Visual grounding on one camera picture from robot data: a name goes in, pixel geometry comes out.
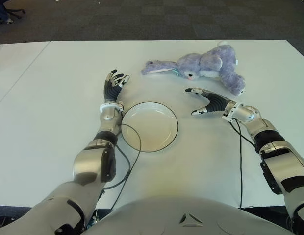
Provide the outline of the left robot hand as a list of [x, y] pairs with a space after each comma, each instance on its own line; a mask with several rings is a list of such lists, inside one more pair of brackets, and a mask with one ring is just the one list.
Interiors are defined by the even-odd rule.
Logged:
[[129, 81], [130, 76], [123, 73], [117, 74], [117, 70], [112, 70], [105, 79], [103, 95], [105, 102], [116, 102], [123, 86]]

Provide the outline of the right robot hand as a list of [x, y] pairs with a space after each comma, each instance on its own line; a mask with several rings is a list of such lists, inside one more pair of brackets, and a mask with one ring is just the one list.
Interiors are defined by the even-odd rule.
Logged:
[[226, 98], [224, 96], [221, 96], [219, 94], [216, 94], [212, 91], [202, 89], [202, 88], [187, 88], [185, 89], [185, 92], [187, 93], [194, 93], [196, 95], [201, 95], [202, 97], [205, 97], [208, 99], [209, 104], [193, 110], [191, 115], [201, 115], [204, 113], [211, 113], [211, 112], [217, 112], [217, 111], [225, 111], [225, 108], [227, 105], [232, 101], [229, 98]]

